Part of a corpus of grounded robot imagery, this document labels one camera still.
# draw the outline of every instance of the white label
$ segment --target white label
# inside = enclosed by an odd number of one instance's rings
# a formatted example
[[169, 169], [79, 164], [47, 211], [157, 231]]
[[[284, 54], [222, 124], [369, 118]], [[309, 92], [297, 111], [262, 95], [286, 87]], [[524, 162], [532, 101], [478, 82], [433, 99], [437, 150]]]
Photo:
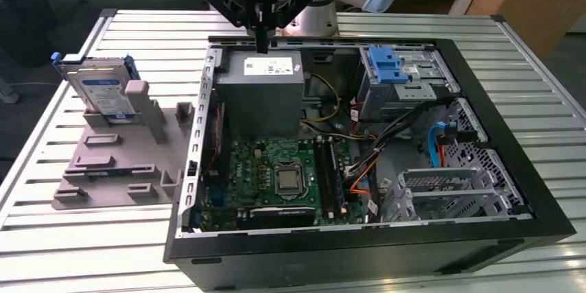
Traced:
[[405, 73], [420, 73], [420, 70], [416, 67], [404, 67], [404, 72]]
[[378, 205], [376, 204], [376, 202], [373, 202], [373, 199], [369, 200], [369, 209], [373, 212], [373, 214], [378, 214]]
[[135, 109], [123, 95], [121, 81], [117, 79], [83, 80], [87, 96], [98, 107], [102, 115], [110, 119], [135, 117]]
[[248, 58], [245, 75], [293, 75], [293, 58]]
[[352, 109], [350, 110], [350, 117], [352, 117], [353, 121], [358, 121], [358, 115], [360, 115], [358, 110]]

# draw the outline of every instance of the black cable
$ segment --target black cable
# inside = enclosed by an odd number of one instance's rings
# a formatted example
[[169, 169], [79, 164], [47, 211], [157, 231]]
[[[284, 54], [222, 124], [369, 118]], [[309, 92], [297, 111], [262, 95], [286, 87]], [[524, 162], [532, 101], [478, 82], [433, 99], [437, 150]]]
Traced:
[[453, 97], [444, 97], [442, 99], [438, 99], [436, 101], [424, 102], [410, 111], [408, 111], [402, 116], [400, 116], [385, 128], [384, 132], [376, 139], [376, 142], [373, 142], [372, 152], [364, 156], [362, 161], [352, 166], [352, 172], [365, 166], [365, 164], [368, 164], [374, 159], [374, 157], [377, 157], [382, 149], [386, 147], [389, 140], [416, 123], [416, 120], [418, 119], [422, 112], [425, 112], [434, 106], [449, 105], [453, 101]]

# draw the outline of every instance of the green motherboard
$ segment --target green motherboard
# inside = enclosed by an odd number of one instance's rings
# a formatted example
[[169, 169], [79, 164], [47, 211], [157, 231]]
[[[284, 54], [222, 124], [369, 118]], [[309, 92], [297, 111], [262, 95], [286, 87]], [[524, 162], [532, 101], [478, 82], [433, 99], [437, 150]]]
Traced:
[[[350, 164], [349, 144], [336, 141], [340, 168]], [[314, 226], [364, 222], [364, 208], [357, 198], [346, 205], [348, 213], [336, 218], [322, 214], [320, 175], [312, 139], [264, 139], [234, 141], [230, 154], [226, 208], [312, 207]], [[234, 230], [237, 225], [220, 211], [206, 212], [216, 230]]]

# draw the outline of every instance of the floor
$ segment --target floor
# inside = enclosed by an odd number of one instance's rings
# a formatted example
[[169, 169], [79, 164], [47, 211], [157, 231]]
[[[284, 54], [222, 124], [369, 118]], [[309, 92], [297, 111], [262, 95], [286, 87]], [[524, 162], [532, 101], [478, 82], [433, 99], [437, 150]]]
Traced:
[[[77, 53], [103, 8], [151, 9], [151, 10], [205, 10], [201, 0], [49, 0], [61, 26], [50, 33], [54, 48], [63, 54]], [[586, 107], [586, 34], [569, 34], [561, 45], [545, 60], [581, 105]], [[11, 162], [26, 144], [37, 121], [61, 83], [54, 67], [47, 64], [25, 69], [0, 50], [0, 77], [14, 85], [21, 94], [18, 104], [0, 102], [0, 182], [11, 168]]]

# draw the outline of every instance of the yellow wire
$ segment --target yellow wire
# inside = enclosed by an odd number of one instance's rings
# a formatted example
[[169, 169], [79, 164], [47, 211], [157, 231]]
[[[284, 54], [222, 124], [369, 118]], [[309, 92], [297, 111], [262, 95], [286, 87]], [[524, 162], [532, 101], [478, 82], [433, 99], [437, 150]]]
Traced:
[[337, 89], [334, 88], [334, 86], [332, 86], [330, 82], [321, 76], [317, 75], [316, 73], [312, 74], [316, 78], [318, 78], [320, 80], [322, 80], [322, 82], [326, 84], [326, 86], [332, 89], [332, 92], [334, 93], [334, 95], [337, 96], [337, 109], [334, 110], [334, 112], [332, 113], [332, 115], [322, 117], [322, 118], [305, 118], [302, 119], [304, 122], [306, 123], [318, 123], [321, 121], [326, 121], [330, 118], [333, 118], [336, 115], [338, 115], [340, 112], [340, 108], [342, 106], [342, 102], [340, 100], [340, 96], [338, 96], [338, 92]]

